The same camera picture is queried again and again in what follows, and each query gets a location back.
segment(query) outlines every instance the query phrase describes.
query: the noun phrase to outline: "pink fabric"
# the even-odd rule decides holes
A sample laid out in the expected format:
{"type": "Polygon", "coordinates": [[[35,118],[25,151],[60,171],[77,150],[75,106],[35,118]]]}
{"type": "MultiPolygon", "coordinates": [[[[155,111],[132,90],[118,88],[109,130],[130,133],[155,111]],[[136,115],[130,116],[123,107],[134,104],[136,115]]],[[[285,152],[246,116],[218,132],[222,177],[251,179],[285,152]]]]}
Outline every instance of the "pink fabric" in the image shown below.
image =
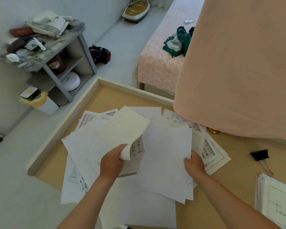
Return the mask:
{"type": "Polygon", "coordinates": [[[205,0],[174,109],[229,134],[286,138],[286,0],[205,0]]]}
{"type": "Polygon", "coordinates": [[[185,20],[197,20],[204,0],[174,0],[159,27],[141,52],[138,62],[138,81],[175,93],[176,82],[184,56],[172,58],[164,51],[164,41],[179,26],[188,31],[194,24],[184,25],[185,20]]]}

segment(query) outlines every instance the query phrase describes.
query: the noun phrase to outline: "gold metal base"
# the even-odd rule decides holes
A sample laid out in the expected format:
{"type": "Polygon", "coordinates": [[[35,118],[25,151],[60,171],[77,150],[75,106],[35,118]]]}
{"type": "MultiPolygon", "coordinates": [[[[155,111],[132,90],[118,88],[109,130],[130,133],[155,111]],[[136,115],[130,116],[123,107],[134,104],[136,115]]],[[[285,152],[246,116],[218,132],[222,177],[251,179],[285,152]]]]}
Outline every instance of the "gold metal base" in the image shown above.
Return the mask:
{"type": "Polygon", "coordinates": [[[209,127],[206,127],[208,129],[208,131],[211,133],[211,134],[219,134],[220,131],[219,130],[215,130],[215,129],[212,129],[212,128],[209,128],[209,127]]]}

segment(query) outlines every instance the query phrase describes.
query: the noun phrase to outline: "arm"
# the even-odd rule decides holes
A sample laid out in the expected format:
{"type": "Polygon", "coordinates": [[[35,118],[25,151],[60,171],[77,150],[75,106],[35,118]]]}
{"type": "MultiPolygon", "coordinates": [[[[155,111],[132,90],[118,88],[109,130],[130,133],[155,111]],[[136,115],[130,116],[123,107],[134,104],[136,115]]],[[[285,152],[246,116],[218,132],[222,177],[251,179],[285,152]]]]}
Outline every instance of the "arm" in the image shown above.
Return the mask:
{"type": "Polygon", "coordinates": [[[127,144],[122,144],[103,156],[99,177],[57,229],[95,227],[107,193],[123,168],[123,160],[120,160],[119,156],[126,146],[127,144]]]}
{"type": "Polygon", "coordinates": [[[184,159],[187,173],[205,193],[228,229],[280,229],[266,216],[240,200],[217,180],[208,175],[200,156],[192,151],[184,159]]]}

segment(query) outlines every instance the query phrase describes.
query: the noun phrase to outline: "green clothing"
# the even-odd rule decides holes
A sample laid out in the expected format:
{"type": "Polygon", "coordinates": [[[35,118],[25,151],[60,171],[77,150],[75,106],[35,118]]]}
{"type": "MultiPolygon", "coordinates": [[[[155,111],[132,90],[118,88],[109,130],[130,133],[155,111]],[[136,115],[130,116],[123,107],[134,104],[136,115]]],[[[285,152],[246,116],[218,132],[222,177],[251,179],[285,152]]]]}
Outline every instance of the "green clothing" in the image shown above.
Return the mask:
{"type": "Polygon", "coordinates": [[[194,28],[195,27],[192,27],[189,30],[189,32],[186,32],[186,30],[184,29],[183,26],[178,27],[178,29],[177,29],[177,39],[181,43],[180,50],[175,51],[175,50],[169,48],[169,46],[167,45],[167,42],[170,41],[170,43],[171,43],[172,40],[177,40],[176,38],[174,39],[173,36],[168,37],[168,39],[164,42],[165,45],[163,46],[163,49],[166,52],[170,53],[172,55],[172,57],[177,57],[177,56],[179,56],[181,54],[183,54],[185,56],[186,53],[187,53],[187,50],[188,50],[188,46],[190,45],[190,42],[191,42],[191,38],[192,38],[192,35],[193,35],[193,32],[194,32],[194,28]]]}

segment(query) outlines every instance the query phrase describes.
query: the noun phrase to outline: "pile of papers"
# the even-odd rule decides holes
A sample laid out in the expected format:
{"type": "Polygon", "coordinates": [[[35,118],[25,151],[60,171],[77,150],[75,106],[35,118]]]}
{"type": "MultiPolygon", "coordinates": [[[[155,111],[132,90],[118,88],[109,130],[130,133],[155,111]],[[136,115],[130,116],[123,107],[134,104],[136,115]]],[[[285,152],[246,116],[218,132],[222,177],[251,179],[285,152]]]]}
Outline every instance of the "pile of papers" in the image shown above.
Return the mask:
{"type": "Polygon", "coordinates": [[[255,208],[281,228],[286,228],[286,184],[265,174],[257,178],[255,208]]]}
{"type": "Polygon", "coordinates": [[[226,164],[227,153],[193,123],[161,107],[85,111],[77,130],[62,139],[68,158],[61,204],[79,202],[100,172],[104,154],[127,143],[124,167],[100,212],[103,228],[130,224],[176,228],[175,201],[193,200],[196,184],[183,159],[196,151],[212,174],[226,164]]]}

